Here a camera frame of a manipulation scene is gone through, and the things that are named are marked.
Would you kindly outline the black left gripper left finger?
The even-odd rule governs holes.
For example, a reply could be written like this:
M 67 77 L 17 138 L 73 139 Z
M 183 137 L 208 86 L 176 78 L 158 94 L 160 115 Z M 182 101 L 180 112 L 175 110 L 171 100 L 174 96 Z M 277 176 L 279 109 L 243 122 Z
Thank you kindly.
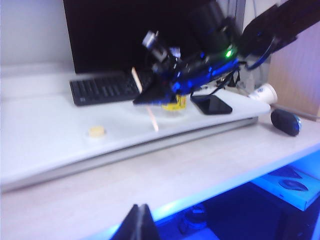
M 137 204 L 134 204 L 117 231 L 111 237 L 111 240 L 135 240 L 138 213 L 139 207 Z

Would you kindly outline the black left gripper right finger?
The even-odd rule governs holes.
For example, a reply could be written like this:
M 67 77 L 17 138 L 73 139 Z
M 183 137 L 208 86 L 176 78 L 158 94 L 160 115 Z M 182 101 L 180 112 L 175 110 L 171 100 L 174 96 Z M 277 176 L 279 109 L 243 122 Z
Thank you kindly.
M 139 207 L 138 213 L 138 239 L 139 240 L 160 240 L 160 234 L 153 220 L 150 208 L 147 204 Z

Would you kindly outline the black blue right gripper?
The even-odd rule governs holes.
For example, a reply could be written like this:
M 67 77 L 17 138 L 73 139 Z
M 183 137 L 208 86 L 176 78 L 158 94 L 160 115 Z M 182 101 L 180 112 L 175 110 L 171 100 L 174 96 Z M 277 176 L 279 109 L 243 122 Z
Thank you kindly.
M 202 52 L 191 61 L 182 62 L 175 70 L 170 82 L 167 79 L 155 78 L 133 100 L 133 104 L 176 104 L 177 100 L 173 93 L 190 94 L 210 81 L 237 70 L 239 68 L 237 53 L 236 48 L 228 48 L 215 54 Z

